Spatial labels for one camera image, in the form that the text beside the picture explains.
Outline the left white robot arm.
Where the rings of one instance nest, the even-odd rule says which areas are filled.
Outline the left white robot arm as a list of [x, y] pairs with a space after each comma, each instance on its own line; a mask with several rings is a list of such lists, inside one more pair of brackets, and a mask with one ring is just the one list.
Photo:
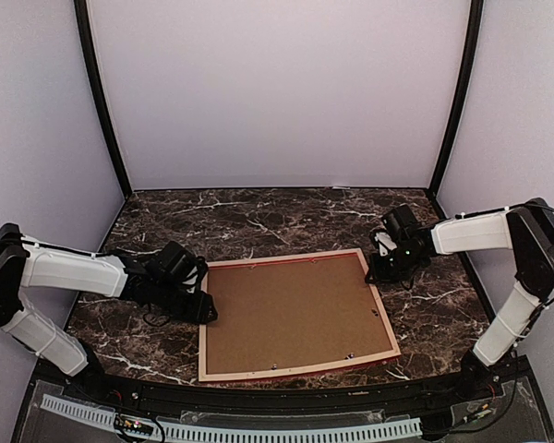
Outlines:
[[68, 335], [41, 313], [23, 289], [46, 287], [155, 305], [171, 320], [206, 325], [218, 317], [213, 298], [202, 288], [208, 264], [169, 242], [157, 254], [93, 253], [42, 243], [14, 223], [0, 228], [0, 330], [75, 378], [92, 402], [112, 394], [111, 380], [90, 346]]

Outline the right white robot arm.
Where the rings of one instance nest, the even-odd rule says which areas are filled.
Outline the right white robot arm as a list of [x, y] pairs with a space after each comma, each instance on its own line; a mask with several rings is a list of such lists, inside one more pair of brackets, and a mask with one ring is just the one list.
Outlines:
[[554, 208], [532, 198], [424, 224], [403, 204], [385, 213], [381, 223], [370, 234], [375, 250], [368, 260], [368, 284], [410, 289], [416, 272], [434, 258], [465, 255], [474, 261], [484, 288], [508, 290], [492, 298], [494, 318], [465, 357], [470, 366], [452, 382], [459, 399], [474, 399], [488, 385], [486, 369], [523, 341], [554, 304]]

